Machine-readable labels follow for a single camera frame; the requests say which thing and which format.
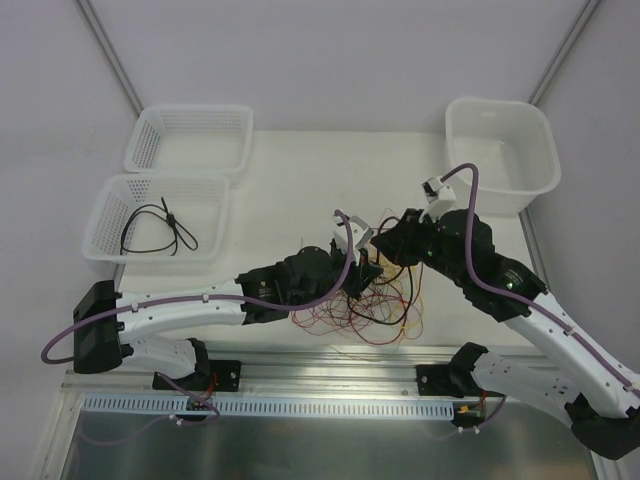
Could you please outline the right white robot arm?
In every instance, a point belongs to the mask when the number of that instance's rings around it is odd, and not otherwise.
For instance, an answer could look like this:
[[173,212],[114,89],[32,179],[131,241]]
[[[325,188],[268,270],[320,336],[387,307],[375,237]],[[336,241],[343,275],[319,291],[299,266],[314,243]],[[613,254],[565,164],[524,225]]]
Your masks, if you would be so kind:
[[397,266],[423,264],[451,280],[473,307],[526,338],[558,370],[534,371],[467,342],[446,365],[428,368],[439,394],[485,390],[515,398],[610,460],[638,448],[638,374],[596,345],[531,270],[497,253],[490,226],[477,215],[453,210],[434,220],[408,209],[371,243]]

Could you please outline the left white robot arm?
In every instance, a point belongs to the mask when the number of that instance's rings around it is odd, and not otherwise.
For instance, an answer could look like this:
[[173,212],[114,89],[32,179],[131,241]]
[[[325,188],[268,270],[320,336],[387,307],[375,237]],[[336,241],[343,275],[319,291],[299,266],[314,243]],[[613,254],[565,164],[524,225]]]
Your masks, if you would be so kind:
[[335,292],[357,299],[382,273],[365,249],[348,260],[332,244],[329,250],[304,247],[206,292],[124,294],[113,281],[99,281],[73,310],[73,370],[92,375],[129,366],[164,375],[184,389],[203,389],[211,376],[205,344],[196,338],[169,340],[165,333],[284,320]]

